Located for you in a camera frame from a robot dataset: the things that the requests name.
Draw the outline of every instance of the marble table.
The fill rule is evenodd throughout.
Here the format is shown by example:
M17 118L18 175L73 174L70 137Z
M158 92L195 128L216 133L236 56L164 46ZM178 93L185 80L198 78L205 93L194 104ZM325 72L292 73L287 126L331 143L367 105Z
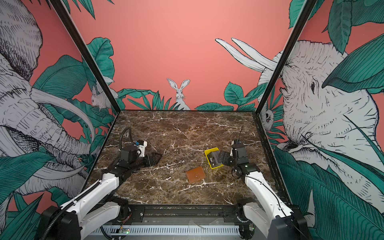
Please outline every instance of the marble table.
M250 162L256 163L274 188L252 113L196 111L122 111L96 163L89 183L119 154L119 137L132 128L133 140L148 142L146 152L163 154L156 166L143 168L124 182L116 194L132 204L236 204L254 194L241 180L231 176L231 168L209 167L204 150L218 147L230 152L237 139L246 145ZM190 184L185 172L202 166L206 177Z

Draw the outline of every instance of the white cable tray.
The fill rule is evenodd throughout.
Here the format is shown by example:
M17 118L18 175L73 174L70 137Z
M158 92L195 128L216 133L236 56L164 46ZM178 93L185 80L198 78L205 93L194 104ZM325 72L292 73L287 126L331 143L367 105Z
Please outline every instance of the white cable tray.
M120 236L126 233L116 233L120 226L103 226L108 235ZM239 226L215 226L215 225L124 225L123 228L129 228L128 235L225 235L240 236ZM90 235L102 235L100 228L93 231Z

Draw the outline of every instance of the rabbit ear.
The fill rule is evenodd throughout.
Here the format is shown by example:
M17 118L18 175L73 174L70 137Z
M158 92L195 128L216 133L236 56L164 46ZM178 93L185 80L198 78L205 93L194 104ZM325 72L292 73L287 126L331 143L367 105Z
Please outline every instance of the rabbit ear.
M181 84L181 87L180 87L180 89L183 89L183 88L185 88L188 84L189 84L189 82L190 82L190 80L189 79L187 79L187 80L184 80L183 81L183 83Z
M173 80L171 80L171 79L169 79L169 78L167 78L167 80L168 80L168 82L169 82L169 85L170 85L173 89L175 89L175 90L178 89L177 84L176 84Z
M95 86L92 87L92 94L96 95L96 88L95 88Z

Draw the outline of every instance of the antenna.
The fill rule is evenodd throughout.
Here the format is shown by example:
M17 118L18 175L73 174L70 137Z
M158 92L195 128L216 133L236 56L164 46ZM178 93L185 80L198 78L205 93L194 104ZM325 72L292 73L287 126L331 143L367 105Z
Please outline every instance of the antenna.
M239 142L239 139L240 139L240 135L241 135L241 132L243 131L243 126L241 126L241 129L240 129L240 133L239 133L239 137L237 138L237 141L236 141L236 143L238 143Z

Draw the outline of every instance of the yellow tray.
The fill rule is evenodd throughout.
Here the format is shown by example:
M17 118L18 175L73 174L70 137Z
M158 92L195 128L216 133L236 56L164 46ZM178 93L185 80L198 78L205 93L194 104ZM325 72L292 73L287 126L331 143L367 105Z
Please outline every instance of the yellow tray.
M211 166L211 163L209 162L209 159L208 159L208 156L207 156L207 155L208 155L210 152L215 152L215 151L218 151L218 147L214 147L214 148L211 148L211 149L208 149L208 150L205 150L205 151L204 151L205 156L207 157L207 161L208 161L209 167L210 167L211 169L215 169L215 168L224 166L223 164L221 164L220 166L217 166L217 167L212 167L212 166Z

